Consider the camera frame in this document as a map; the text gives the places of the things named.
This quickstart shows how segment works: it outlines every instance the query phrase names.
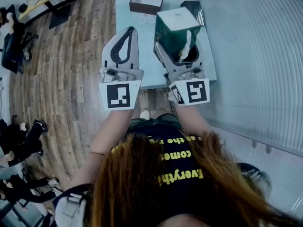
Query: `green tissue box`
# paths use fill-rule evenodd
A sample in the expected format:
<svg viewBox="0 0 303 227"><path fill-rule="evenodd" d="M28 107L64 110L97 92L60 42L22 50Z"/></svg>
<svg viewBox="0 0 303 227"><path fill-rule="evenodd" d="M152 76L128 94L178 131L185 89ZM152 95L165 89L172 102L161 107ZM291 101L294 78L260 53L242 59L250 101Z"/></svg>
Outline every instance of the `green tissue box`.
<svg viewBox="0 0 303 227"><path fill-rule="evenodd" d="M187 43L187 30L191 32L190 49L196 44L201 24L187 8L167 10L157 13L155 41L178 61Z"/></svg>

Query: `table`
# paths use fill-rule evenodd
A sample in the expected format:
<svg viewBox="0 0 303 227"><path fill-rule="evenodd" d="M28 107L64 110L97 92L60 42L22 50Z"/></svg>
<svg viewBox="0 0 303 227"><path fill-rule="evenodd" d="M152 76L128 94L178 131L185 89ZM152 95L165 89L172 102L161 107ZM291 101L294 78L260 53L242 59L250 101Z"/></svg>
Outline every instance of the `table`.
<svg viewBox="0 0 303 227"><path fill-rule="evenodd" d="M49 29L54 28L60 24L65 23L68 20L71 11L71 5L67 5L61 9L56 9L50 2L50 0L40 0L33 6L28 6L27 10L24 13L21 13L19 20L24 19L31 11L39 7L40 5L45 4L52 12L52 18L49 25Z"/></svg>
<svg viewBox="0 0 303 227"><path fill-rule="evenodd" d="M141 88L167 87L163 76L167 71L153 52L156 16L131 12L129 10L129 1L116 0L116 31L119 32L126 27L133 26L138 32L139 67L144 71ZM180 8L180 4L183 1L185 0L163 0L161 10ZM205 26L201 27L197 39L203 49L205 76L209 78L211 86L217 80L217 75Z"/></svg>

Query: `black t-shirt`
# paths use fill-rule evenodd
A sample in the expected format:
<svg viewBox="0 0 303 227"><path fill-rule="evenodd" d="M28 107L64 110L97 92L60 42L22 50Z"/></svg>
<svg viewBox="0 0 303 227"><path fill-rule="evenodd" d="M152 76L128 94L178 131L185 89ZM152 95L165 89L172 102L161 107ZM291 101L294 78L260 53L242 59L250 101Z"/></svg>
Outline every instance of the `black t-shirt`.
<svg viewBox="0 0 303 227"><path fill-rule="evenodd" d="M197 136L185 137L175 127L152 125L136 129L137 134L146 135L150 142L158 140L163 145L161 159L165 162L163 174L158 176L161 195L161 216L159 222L178 214L193 214L208 219L227 218L228 206L218 204L219 191L213 178L196 162L188 142L201 141ZM56 206L62 196L91 188L90 184L69 189L54 201Z"/></svg>

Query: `brown box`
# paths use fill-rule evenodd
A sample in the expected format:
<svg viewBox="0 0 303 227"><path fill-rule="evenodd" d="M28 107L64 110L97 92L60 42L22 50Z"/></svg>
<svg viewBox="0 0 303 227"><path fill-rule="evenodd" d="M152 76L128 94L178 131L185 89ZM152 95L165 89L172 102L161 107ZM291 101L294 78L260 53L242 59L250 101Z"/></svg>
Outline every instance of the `brown box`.
<svg viewBox="0 0 303 227"><path fill-rule="evenodd" d="M163 0L130 0L129 10L131 12L147 13L157 15L161 10Z"/></svg>

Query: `white flower pattern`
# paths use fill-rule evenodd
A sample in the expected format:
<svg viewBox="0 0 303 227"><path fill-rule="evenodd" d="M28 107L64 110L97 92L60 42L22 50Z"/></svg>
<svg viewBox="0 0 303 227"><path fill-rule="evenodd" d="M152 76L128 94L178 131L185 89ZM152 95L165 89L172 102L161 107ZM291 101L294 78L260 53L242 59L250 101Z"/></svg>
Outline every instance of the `white flower pattern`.
<svg viewBox="0 0 303 227"><path fill-rule="evenodd" d="M156 16L146 13L135 13L133 18L139 19L139 24L145 24L146 21L150 22L151 24L156 22Z"/></svg>

